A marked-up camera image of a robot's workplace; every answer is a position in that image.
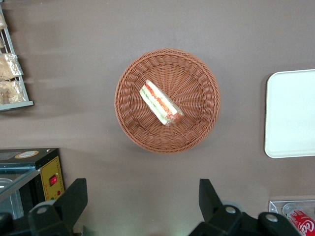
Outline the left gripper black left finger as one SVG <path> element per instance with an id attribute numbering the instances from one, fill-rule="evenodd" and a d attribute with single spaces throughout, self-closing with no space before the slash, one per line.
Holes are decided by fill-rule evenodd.
<path id="1" fill-rule="evenodd" d="M 28 214 L 32 236 L 71 236 L 73 227 L 88 203 L 87 181 L 76 179 L 51 204 L 40 203 Z"/>

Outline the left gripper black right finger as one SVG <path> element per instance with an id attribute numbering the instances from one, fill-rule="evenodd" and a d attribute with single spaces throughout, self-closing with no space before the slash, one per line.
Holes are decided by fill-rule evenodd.
<path id="1" fill-rule="evenodd" d="M 203 216 L 191 236 L 259 236 L 258 220 L 231 204 L 223 204 L 209 179 L 199 181 L 199 208 Z"/>

